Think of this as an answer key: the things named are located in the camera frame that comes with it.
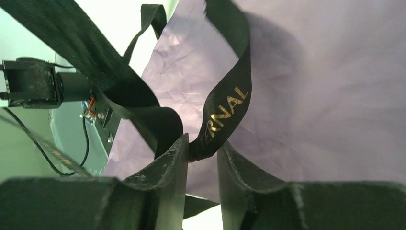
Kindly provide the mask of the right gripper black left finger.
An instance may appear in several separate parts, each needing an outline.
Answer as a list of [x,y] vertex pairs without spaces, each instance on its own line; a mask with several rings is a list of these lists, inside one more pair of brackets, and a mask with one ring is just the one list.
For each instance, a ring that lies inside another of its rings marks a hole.
[[187,134],[145,168],[114,177],[11,178],[0,186],[3,230],[180,230]]

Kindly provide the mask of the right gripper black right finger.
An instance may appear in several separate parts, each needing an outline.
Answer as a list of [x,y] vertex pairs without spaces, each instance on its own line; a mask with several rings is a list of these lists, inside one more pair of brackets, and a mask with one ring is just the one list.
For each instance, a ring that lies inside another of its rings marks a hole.
[[403,230],[406,188],[393,182],[285,182],[229,143],[217,153],[225,230]]

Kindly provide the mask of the purple pink wrapping paper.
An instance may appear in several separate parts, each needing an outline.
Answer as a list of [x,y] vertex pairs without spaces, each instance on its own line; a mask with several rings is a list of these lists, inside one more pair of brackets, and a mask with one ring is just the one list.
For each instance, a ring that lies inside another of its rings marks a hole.
[[[142,78],[195,139],[203,104],[237,61],[204,18],[177,0]],[[251,34],[252,97],[228,142],[285,181],[406,184],[406,1],[236,0]],[[153,160],[121,120],[103,176]]]

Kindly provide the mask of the black ribbon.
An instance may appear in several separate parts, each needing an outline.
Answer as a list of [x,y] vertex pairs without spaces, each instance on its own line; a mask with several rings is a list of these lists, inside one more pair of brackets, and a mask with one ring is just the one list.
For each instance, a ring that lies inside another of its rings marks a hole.
[[94,22],[73,0],[3,0],[0,6],[54,49],[91,82],[96,97],[129,119],[155,154],[147,166],[153,182],[140,171],[124,182],[125,200],[143,218],[155,218],[170,190],[186,186],[189,162],[212,157],[246,114],[251,98],[249,24],[231,0],[207,0],[206,19],[229,43],[238,62],[208,94],[198,137],[187,141],[179,115],[159,105],[147,84],[129,65],[133,46],[119,55]]

